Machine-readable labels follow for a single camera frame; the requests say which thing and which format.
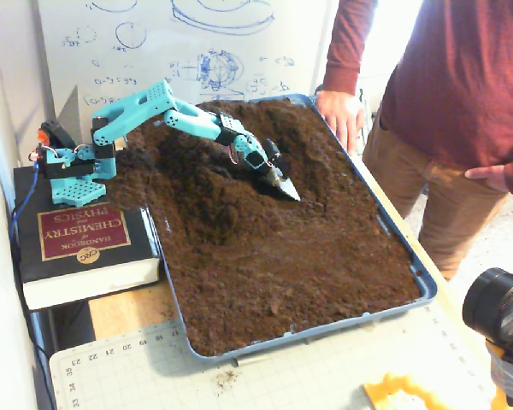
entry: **floor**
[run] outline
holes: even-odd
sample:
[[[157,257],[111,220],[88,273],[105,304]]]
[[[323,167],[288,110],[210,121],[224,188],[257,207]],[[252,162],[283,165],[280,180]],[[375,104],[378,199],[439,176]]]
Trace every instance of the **floor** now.
[[[406,219],[415,234],[420,229],[426,200],[425,195],[420,195]],[[510,196],[500,214],[478,235],[457,276],[449,282],[460,309],[469,286],[489,267],[500,267],[513,273],[513,196]]]

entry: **drawing on whiteboard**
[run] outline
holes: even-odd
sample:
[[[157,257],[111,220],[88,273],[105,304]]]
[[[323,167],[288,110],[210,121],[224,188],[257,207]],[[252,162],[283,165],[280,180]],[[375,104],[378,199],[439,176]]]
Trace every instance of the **drawing on whiteboard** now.
[[[111,104],[114,101],[116,101],[118,98],[116,97],[90,97],[90,96],[83,96],[84,103],[86,105],[98,105],[98,104]]]
[[[137,49],[146,41],[146,28],[138,23],[126,21],[116,28],[116,38],[128,49]]]
[[[280,81],[278,85],[272,86],[268,84],[268,79],[264,74],[255,74],[253,79],[245,83],[245,89],[251,95],[267,96],[289,91],[290,88],[284,81]]]
[[[97,32],[93,27],[83,26],[76,28],[75,36],[64,36],[63,47],[80,47],[82,44],[92,43],[97,39]]]
[[[236,90],[220,90],[217,92],[200,92],[200,96],[209,97],[209,100],[245,100],[245,94],[241,91]]]
[[[285,56],[276,58],[275,59],[275,63],[276,64],[280,64],[282,66],[287,66],[287,67],[294,66],[294,60],[292,58],[290,58],[290,57],[285,57]]]
[[[99,9],[109,13],[124,13],[137,5],[139,0],[115,0],[115,2],[105,2],[103,0],[88,3],[85,6],[89,9]]]
[[[127,47],[122,47],[120,45],[113,45],[112,46],[112,50],[115,50],[115,51],[122,51],[124,53],[127,53]]]
[[[232,36],[260,32],[274,20],[263,0],[171,0],[173,17],[189,26]]]
[[[200,81],[202,88],[218,91],[239,79],[244,72],[243,62],[236,55],[225,50],[209,50],[198,56],[195,64],[169,63],[172,77]]]
[[[221,50],[217,53],[209,50],[208,55],[198,57],[198,79],[203,88],[211,88],[214,91],[230,85],[241,77],[244,71],[243,62],[232,53]]]
[[[106,76],[105,78],[94,79],[94,82],[95,82],[96,85],[101,85],[101,84],[108,84],[108,85],[113,85],[113,84],[137,85],[137,80],[136,79],[132,79],[132,78],[128,78],[128,77],[109,77],[109,76]]]
[[[93,27],[84,26],[76,29],[76,37],[78,41],[84,43],[92,43],[97,39],[97,32]]]

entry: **man's left hand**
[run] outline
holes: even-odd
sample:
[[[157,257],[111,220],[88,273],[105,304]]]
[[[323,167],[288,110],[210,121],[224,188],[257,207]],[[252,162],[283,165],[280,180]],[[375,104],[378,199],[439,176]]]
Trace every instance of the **man's left hand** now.
[[[469,179],[486,179],[488,186],[494,190],[509,191],[505,183],[504,165],[469,169],[465,172],[465,176]]]

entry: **blue cable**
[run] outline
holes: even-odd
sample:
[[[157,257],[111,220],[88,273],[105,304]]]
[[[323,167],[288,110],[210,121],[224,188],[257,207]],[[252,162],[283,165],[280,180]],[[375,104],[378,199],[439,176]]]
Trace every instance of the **blue cable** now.
[[[34,179],[32,180],[31,189],[28,190],[28,194],[25,197],[25,200],[19,207],[19,209],[15,212],[13,219],[11,220],[11,226],[9,227],[9,241],[14,240],[14,234],[15,234],[15,225],[17,225],[17,219],[19,218],[19,215],[21,212],[23,212],[23,209],[25,208],[25,205],[27,205],[28,200],[30,199],[31,195],[34,192],[34,188],[36,187],[36,182],[38,181],[38,162],[34,162]]]
[[[15,235],[15,226],[17,225],[17,220],[19,218],[19,215],[21,214],[21,212],[23,212],[23,209],[25,208],[25,206],[27,205],[27,202],[28,200],[31,198],[31,195],[33,194],[34,192],[34,188],[36,188],[36,183],[38,182],[38,162],[35,161],[34,162],[34,178],[32,180],[32,185],[31,185],[31,188],[30,190],[28,190],[28,193],[27,193],[27,196],[25,197],[23,203],[21,204],[21,206],[19,207],[19,209],[17,211],[14,212],[13,214],[13,217],[11,219],[11,227],[9,228],[9,241],[13,244],[14,243],[14,235]],[[23,314],[25,315],[25,320],[27,321],[27,327],[30,327],[29,325],[29,322],[28,322],[28,317],[27,317],[27,312],[23,312]],[[48,398],[50,400],[50,405],[51,405],[51,409],[54,410],[55,409],[55,402],[53,401],[53,398],[51,396],[51,392],[50,392],[50,386],[48,385],[48,380],[47,380],[47,376],[45,374],[45,369],[44,369],[44,363],[42,363],[42,358],[40,357],[40,351],[42,353],[44,353],[45,355],[45,352],[44,350],[36,343],[36,341],[33,341],[31,339],[33,345],[34,345],[34,351],[36,353],[36,357],[38,359],[38,363],[40,364],[40,369],[42,371],[42,375],[44,377],[44,384],[45,384],[45,391],[48,395]]]

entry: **red sweater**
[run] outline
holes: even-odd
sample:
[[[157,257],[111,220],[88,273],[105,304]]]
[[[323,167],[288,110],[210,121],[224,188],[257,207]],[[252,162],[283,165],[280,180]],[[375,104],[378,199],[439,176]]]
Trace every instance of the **red sweater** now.
[[[323,89],[355,94],[376,0],[340,0]],[[513,0],[423,0],[382,116],[445,164],[506,165],[513,193]]]

